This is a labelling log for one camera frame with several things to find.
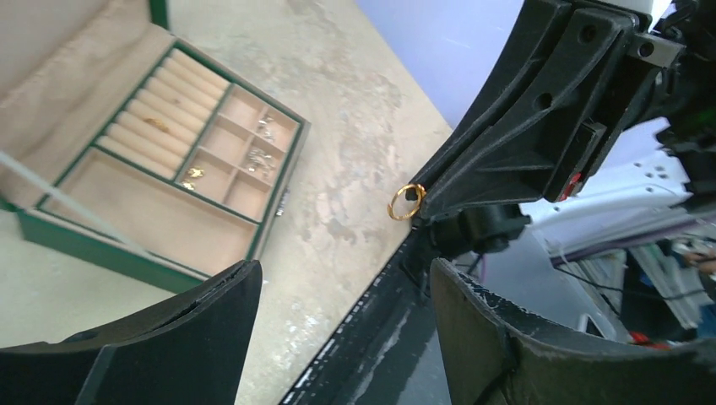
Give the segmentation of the gold earring pair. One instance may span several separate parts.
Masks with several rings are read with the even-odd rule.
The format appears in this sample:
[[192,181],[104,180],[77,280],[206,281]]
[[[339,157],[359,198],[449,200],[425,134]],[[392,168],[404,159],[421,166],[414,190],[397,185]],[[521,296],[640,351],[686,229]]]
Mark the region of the gold earring pair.
[[187,169],[185,172],[184,177],[179,181],[179,185],[185,189],[188,189],[190,191],[196,190],[196,184],[195,182],[198,179],[201,179],[204,177],[204,169],[201,167],[193,166]]

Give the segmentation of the green jewelry box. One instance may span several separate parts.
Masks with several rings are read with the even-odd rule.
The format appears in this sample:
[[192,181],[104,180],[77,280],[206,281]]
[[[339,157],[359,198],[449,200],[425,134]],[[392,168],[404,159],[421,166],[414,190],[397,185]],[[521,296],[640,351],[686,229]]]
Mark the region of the green jewelry box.
[[1,4],[1,199],[27,240],[181,293],[260,256],[308,129],[165,1]]

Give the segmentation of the beige removable jewelry tray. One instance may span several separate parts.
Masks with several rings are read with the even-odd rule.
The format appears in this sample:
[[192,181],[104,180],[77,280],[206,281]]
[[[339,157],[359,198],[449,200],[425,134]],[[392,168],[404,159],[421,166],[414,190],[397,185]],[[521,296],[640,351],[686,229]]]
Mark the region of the beige removable jewelry tray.
[[[256,133],[269,113],[275,135]],[[165,179],[204,169],[201,196],[254,223],[264,220],[302,122],[265,95],[173,46],[94,144]]]

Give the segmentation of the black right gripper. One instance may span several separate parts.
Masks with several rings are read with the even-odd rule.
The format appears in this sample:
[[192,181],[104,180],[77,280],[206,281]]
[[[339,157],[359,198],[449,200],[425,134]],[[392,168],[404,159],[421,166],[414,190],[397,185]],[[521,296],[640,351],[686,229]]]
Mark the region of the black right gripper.
[[611,5],[526,1],[475,100],[411,179],[426,189],[418,217],[562,201],[622,132],[675,108],[683,36],[640,23]]

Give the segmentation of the small silver earring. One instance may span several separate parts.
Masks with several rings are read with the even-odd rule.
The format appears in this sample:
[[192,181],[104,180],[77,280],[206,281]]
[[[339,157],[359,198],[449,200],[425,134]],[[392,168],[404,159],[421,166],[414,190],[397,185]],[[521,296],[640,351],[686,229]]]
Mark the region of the small silver earring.
[[275,135],[272,133],[270,124],[274,122],[273,117],[266,113],[259,120],[256,133],[269,143],[274,143]]

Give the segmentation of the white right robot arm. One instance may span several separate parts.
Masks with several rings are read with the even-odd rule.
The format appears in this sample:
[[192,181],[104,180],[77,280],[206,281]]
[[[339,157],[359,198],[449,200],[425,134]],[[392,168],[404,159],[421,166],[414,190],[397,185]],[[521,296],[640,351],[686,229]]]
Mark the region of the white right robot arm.
[[715,4],[526,1],[485,84],[399,195],[430,257],[555,254],[715,213]]

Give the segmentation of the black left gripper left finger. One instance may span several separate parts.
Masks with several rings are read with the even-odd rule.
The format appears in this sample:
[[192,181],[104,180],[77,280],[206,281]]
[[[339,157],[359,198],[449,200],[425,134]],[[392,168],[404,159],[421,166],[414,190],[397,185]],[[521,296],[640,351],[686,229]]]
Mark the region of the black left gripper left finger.
[[263,284],[241,261],[188,291],[58,343],[1,351],[4,404],[232,404]]

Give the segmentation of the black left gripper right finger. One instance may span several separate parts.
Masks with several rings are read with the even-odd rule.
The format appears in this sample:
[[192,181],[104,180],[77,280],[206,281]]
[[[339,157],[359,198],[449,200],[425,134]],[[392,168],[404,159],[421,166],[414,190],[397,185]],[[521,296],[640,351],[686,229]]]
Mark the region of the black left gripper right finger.
[[715,341],[619,343],[549,321],[451,262],[431,264],[431,300],[454,404],[712,404]]

